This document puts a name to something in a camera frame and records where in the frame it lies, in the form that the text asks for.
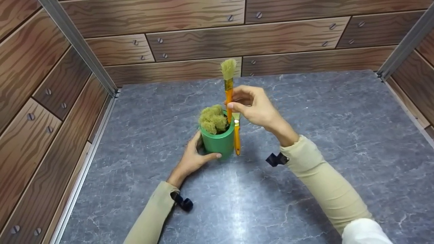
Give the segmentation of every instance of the green pot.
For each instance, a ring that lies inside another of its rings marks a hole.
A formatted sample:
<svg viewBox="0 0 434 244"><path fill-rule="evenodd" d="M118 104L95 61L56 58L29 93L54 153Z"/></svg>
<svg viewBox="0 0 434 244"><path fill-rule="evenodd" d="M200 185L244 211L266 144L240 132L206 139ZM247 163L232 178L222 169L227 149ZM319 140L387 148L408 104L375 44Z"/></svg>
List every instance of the green pot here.
<svg viewBox="0 0 434 244"><path fill-rule="evenodd" d="M223 134L213 135L207 132L205 129L202 129L200 125L199 128L201 129L205 150L208 153L219 152L222 155L220 159L227 159L229 156L232 155L235 128L235 121L233 120L233 116L229 129Z"/></svg>

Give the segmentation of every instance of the black clip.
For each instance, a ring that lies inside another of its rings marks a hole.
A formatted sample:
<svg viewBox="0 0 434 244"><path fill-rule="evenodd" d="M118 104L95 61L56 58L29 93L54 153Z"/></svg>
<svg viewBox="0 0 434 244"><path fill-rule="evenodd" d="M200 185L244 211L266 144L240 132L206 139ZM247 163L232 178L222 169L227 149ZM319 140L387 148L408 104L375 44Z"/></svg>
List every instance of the black clip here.
<svg viewBox="0 0 434 244"><path fill-rule="evenodd" d="M193 209L193 202L186 198L183 199L176 191L170 193L170 197L181 207L182 210L190 212Z"/></svg>
<svg viewBox="0 0 434 244"><path fill-rule="evenodd" d="M265 161L272 167L276 167L277 165L285 165L289 159L280 152L277 156L274 153L270 154Z"/></svg>

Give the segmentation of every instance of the left hand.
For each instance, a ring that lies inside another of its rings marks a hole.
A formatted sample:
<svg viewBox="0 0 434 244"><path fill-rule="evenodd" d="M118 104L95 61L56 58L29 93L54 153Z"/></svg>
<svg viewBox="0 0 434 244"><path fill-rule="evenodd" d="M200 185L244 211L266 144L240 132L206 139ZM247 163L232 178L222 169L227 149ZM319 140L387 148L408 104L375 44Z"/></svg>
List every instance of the left hand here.
<svg viewBox="0 0 434 244"><path fill-rule="evenodd" d="M184 155L182 155L178 165L173 169L166 181L167 183L179 189L182 182L191 173L198 170L206 162L221 158L221 154L216 152L210 153L208 155L200 155L197 152L197 146L199 143L201 143L200 131L196 132L194 137L188 142L187 146L185 147Z"/></svg>

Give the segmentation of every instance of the marble tabletop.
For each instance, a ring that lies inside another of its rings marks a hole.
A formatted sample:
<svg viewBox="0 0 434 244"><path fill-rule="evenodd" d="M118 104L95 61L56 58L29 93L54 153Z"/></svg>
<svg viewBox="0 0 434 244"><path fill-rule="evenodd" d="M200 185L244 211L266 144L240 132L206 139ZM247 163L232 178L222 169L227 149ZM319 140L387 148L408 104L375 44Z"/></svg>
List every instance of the marble tabletop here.
<svg viewBox="0 0 434 244"><path fill-rule="evenodd" d="M296 131L359 192L395 244L432 243L434 150L372 71L235 79L263 87ZM205 106L222 103L219 79L122 89L61 243L120 244L180 159ZM188 178L161 244L335 244L338 233L306 187L265 159L277 140L241 119L241 155Z"/></svg>

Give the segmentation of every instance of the wooden wall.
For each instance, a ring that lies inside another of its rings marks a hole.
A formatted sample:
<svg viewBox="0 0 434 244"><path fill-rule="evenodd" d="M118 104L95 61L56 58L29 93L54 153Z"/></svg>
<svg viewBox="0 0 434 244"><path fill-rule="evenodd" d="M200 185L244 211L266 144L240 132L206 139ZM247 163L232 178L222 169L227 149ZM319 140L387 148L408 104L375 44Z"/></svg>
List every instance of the wooden wall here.
<svg viewBox="0 0 434 244"><path fill-rule="evenodd" d="M65 0L117 86L377 70L432 0Z"/></svg>
<svg viewBox="0 0 434 244"><path fill-rule="evenodd" d="M48 243L108 94L37 0L0 10L0 243Z"/></svg>
<svg viewBox="0 0 434 244"><path fill-rule="evenodd" d="M434 29L387 82L419 124L434 138Z"/></svg>

